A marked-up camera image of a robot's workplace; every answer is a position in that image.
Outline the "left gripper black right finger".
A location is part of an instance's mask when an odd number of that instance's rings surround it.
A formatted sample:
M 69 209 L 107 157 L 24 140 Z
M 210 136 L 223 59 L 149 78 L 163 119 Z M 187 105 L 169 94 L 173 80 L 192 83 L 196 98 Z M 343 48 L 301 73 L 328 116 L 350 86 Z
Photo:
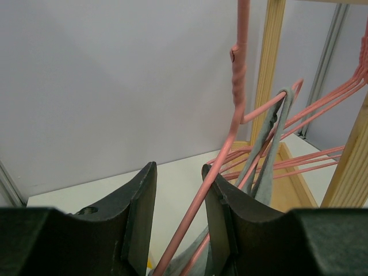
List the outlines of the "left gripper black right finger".
M 366 275 L 367 210 L 261 204 L 217 175 L 205 198 L 214 275 Z

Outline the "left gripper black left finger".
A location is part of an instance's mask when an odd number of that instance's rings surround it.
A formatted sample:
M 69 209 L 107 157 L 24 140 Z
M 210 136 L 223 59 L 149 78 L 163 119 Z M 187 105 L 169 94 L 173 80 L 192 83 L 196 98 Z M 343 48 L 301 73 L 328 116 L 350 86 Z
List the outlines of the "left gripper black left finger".
M 2 275 L 145 275 L 157 165 L 76 214 L 1 209 Z

